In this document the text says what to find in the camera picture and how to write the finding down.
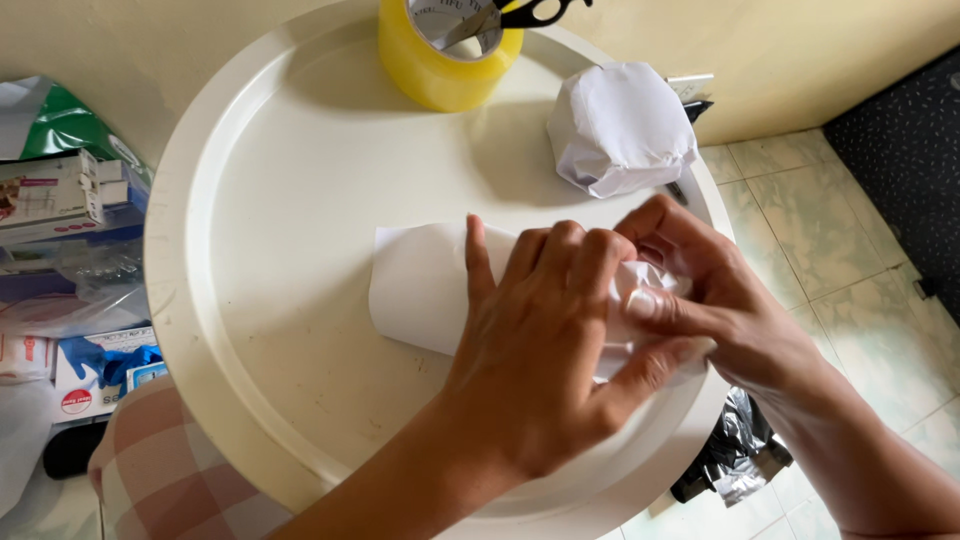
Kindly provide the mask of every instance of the scissors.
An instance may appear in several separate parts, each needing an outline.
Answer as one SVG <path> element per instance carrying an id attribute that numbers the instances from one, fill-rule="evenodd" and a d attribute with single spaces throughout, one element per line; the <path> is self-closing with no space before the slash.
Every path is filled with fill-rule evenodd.
<path id="1" fill-rule="evenodd" d="M 434 39 L 431 43 L 437 49 L 443 51 L 455 43 L 459 43 L 468 37 L 493 30 L 495 28 L 538 28 L 541 26 L 550 26 L 564 16 L 566 7 L 573 0 L 560 0 L 560 8 L 550 18 L 541 19 L 534 15 L 534 8 L 547 0 L 530 0 L 526 4 L 517 7 L 508 12 L 503 12 L 513 0 L 491 0 L 489 4 L 480 9 L 479 12 L 464 19 L 464 22 L 458 24 L 453 30 L 443 36 Z M 593 5 L 593 0 L 584 0 L 587 7 Z"/>

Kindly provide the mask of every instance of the forearm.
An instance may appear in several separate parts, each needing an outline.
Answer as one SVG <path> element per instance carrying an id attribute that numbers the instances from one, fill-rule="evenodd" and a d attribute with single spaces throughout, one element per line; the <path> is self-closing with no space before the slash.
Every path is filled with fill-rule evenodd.
<path id="1" fill-rule="evenodd" d="M 832 366 L 817 369 L 810 388 L 755 398 L 841 530 L 960 532 L 960 484 L 884 426 Z"/>
<path id="2" fill-rule="evenodd" d="M 516 483 L 487 474 L 494 459 L 448 440 L 431 403 L 339 486 L 278 531 L 277 539 L 432 538 Z"/>

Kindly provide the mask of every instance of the pink checkered cloth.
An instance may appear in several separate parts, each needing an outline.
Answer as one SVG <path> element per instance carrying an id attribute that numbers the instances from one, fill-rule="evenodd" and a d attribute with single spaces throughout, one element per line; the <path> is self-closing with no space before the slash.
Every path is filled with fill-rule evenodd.
<path id="1" fill-rule="evenodd" d="M 262 538 L 290 519 L 214 448 L 170 377 L 124 397 L 87 472 L 108 538 Z"/>

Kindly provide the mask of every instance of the electrical outlet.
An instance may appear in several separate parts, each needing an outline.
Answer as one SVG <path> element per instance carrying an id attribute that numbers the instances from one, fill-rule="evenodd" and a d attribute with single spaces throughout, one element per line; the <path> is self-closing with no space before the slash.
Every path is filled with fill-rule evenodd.
<path id="1" fill-rule="evenodd" d="M 693 100 L 697 92 L 704 89 L 704 85 L 713 80 L 712 73 L 701 75 L 683 75 L 682 77 L 667 77 L 666 83 L 673 88 L 680 96 L 680 102 L 686 103 Z"/>

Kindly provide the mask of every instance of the cream wall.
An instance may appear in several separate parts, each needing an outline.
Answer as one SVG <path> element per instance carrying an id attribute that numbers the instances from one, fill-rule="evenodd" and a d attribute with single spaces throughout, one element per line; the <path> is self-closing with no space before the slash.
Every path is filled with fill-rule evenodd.
<path id="1" fill-rule="evenodd" d="M 0 0 L 0 81 L 47 74 L 156 166 L 236 52 L 329 0 Z M 960 43 L 960 0 L 595 0 L 562 23 L 664 76 L 712 72 L 702 145 L 818 126 Z"/>

